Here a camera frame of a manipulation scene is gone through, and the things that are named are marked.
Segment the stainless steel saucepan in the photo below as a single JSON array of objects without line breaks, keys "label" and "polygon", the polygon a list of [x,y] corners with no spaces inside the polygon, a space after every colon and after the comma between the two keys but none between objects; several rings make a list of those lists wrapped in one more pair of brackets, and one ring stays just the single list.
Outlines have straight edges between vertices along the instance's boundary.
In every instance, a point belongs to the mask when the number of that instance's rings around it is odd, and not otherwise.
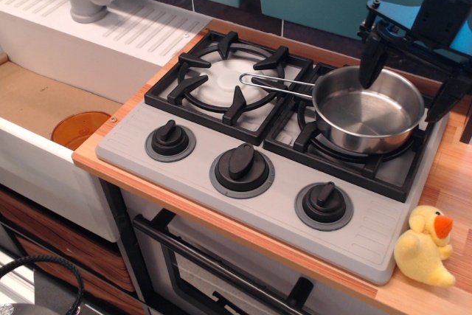
[{"label": "stainless steel saucepan", "polygon": [[[358,79],[358,66],[334,69],[316,83],[300,83],[245,73],[240,82],[311,99],[316,122],[324,137],[354,153],[381,154],[399,148],[412,134],[424,115],[421,93],[406,78],[383,69],[378,79],[364,89]],[[312,86],[312,95],[264,86],[244,77],[281,80]]]}]

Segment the black oven handle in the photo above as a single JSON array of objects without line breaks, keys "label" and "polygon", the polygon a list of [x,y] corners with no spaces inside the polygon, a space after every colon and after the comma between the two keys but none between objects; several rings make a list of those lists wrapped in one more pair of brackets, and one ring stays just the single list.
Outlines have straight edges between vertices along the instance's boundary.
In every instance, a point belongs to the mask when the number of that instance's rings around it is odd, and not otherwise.
[{"label": "black oven handle", "polygon": [[[308,298],[311,289],[313,288],[313,283],[305,278],[300,278],[300,280],[304,280],[305,287],[302,290],[304,293],[301,297],[298,296],[301,301],[294,302],[294,295],[291,293],[289,296],[288,301],[293,305],[298,307],[299,309],[290,306],[285,300],[279,298],[278,296],[268,293],[266,290],[262,289],[258,284],[252,282],[248,278],[244,277],[241,274],[238,274],[232,269],[229,269],[221,262],[218,262],[214,258],[210,257],[209,255],[204,254],[199,249],[185,243],[180,238],[177,238],[175,235],[170,234],[165,228],[167,224],[172,220],[173,213],[162,210],[153,221],[149,221],[144,218],[142,215],[137,215],[133,219],[133,226],[141,232],[144,232],[150,238],[156,240],[161,245],[167,247],[168,249],[172,250],[173,252],[180,254],[181,256],[185,257],[186,259],[194,262],[198,266],[202,267],[203,269],[216,274],[217,276],[227,280],[231,284],[237,286],[238,288],[244,290],[248,294],[252,295],[253,297],[258,298],[259,300],[263,301],[267,305],[272,308],[275,308],[278,311],[283,312],[284,314],[290,315],[308,315],[307,312],[303,311],[301,307],[305,303],[305,300]],[[162,223],[162,219],[159,221],[159,215],[164,217],[165,222]]]}]

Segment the black cable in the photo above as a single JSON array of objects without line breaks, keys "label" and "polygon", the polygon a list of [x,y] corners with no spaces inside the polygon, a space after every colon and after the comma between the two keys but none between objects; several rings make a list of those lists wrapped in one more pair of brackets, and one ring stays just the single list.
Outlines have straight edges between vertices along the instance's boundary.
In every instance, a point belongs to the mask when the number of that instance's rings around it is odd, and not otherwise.
[{"label": "black cable", "polygon": [[8,272],[16,269],[20,266],[24,266],[27,263],[35,263],[35,262],[50,262],[50,263],[57,263],[63,267],[66,267],[70,270],[75,278],[77,279],[78,284],[78,291],[77,291],[77,298],[74,301],[74,304],[70,307],[67,311],[66,315],[75,315],[77,313],[77,309],[79,308],[80,302],[82,302],[83,297],[83,279],[80,276],[79,270],[74,264],[70,263],[68,260],[64,260],[63,258],[56,257],[56,256],[49,256],[49,255],[35,255],[35,256],[26,256],[14,260],[12,262],[7,263],[6,265],[0,267],[0,278],[6,275]]}]

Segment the oven window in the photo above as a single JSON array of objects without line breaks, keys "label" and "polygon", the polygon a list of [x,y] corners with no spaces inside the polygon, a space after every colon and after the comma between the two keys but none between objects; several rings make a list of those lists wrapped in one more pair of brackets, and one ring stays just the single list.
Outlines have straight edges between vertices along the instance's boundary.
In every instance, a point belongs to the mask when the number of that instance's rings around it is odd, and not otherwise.
[{"label": "oven window", "polygon": [[186,299],[192,298],[199,306],[208,307],[210,314],[280,314],[210,271],[166,250],[167,266],[173,278],[174,291]]}]

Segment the gray stovetop panel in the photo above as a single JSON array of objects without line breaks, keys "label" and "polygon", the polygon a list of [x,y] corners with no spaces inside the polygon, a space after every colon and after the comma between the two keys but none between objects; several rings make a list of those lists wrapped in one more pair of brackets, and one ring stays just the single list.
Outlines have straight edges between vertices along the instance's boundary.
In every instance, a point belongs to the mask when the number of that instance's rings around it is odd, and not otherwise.
[{"label": "gray stovetop panel", "polygon": [[[171,119],[194,132],[197,139],[195,150],[178,162],[157,162],[146,154],[145,140],[154,129]],[[434,127],[406,203],[278,156],[264,150],[262,145],[255,149],[263,152],[274,164],[272,186],[254,198],[226,197],[211,185],[210,166],[221,153],[236,148],[242,142],[157,110],[144,102],[138,104],[100,142],[96,153],[100,159],[123,170],[235,218],[360,277],[383,284],[392,275],[395,241],[406,227],[409,212],[418,203],[446,123],[447,118]],[[295,197],[309,184],[328,181],[347,192],[353,200],[354,210],[348,225],[339,230],[322,232],[310,228],[298,218]]]}]

